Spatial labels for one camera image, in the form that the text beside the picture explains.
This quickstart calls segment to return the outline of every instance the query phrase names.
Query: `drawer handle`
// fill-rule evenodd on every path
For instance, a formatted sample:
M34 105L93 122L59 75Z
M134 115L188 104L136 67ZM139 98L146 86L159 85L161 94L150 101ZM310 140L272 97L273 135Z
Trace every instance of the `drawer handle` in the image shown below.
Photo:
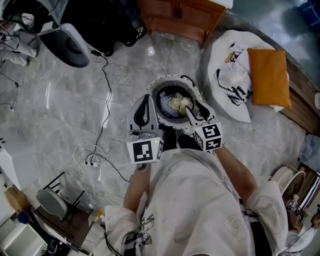
M179 18L178 8L176 6L173 8L173 17L176 18L176 20L178 20L178 18Z
M180 20L181 20L181 17L182 17L182 9L181 9L181 8L178 8L176 19L180 19Z

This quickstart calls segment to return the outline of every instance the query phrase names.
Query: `cushion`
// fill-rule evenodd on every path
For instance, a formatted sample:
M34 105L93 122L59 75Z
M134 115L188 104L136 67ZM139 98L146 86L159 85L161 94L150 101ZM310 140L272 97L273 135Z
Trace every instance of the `cushion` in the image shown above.
M224 118L251 123L246 103L242 103L239 106L233 104L223 89L219 87L215 78L216 70L226 61L230 53L233 52L230 47L236 41L248 45L248 48L274 49L251 32L236 30L224 32L222 36L208 46L203 55L201 66L203 91L209 105Z
M248 49L254 105L292 108L284 50Z

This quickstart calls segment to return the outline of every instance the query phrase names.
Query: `shelf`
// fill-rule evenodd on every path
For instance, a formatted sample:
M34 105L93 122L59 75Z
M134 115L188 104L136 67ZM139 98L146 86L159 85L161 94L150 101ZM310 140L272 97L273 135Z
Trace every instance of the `shelf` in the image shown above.
M8 256L40 256L46 248L45 241L26 224L19 224L1 244Z

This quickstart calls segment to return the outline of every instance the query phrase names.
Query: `plaid fabric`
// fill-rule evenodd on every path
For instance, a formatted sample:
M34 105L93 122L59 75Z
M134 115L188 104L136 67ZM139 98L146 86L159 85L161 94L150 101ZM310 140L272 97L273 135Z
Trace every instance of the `plaid fabric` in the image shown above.
M160 106L162 112L168 116L177 118L179 117L179 112L177 110L172 109L169 107L169 102L174 98L172 95L166 95L165 92L160 93Z

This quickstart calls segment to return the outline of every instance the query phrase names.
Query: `bucket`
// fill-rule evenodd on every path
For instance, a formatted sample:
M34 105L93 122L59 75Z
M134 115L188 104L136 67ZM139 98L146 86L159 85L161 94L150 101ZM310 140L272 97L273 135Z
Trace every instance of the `bucket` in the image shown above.
M157 112L158 121L160 124L167 127L172 127L176 130L191 128L192 126L187 116L168 117L162 112L159 103L159 94L163 92L166 87L179 87L180 90L184 92L185 97L190 97L194 106L195 100L202 101L195 82L186 75L170 74L156 79L146 90L147 94L150 94L153 99L155 111ZM195 115L198 114L198 111L199 110L196 107L193 109Z

